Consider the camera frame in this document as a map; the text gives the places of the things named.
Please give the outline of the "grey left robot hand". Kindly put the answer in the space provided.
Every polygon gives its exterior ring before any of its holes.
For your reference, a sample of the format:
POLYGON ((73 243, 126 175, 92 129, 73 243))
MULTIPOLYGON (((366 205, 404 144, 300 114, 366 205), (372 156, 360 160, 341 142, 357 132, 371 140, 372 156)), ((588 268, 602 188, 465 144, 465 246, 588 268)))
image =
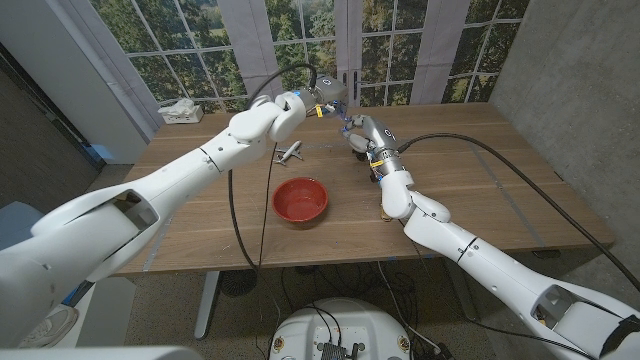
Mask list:
POLYGON ((345 118, 348 106, 348 88, 339 80, 319 75, 315 86, 299 92, 304 106, 312 115, 345 118))

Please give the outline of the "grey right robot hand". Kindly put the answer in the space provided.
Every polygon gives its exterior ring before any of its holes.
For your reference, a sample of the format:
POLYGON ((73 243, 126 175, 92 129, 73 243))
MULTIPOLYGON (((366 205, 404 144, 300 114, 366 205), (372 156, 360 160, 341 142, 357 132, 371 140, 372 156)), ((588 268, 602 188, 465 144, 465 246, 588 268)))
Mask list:
POLYGON ((398 155, 398 145, 393 132, 380 120, 369 115, 351 116, 341 129, 342 136, 358 153, 368 153, 374 160, 398 155))

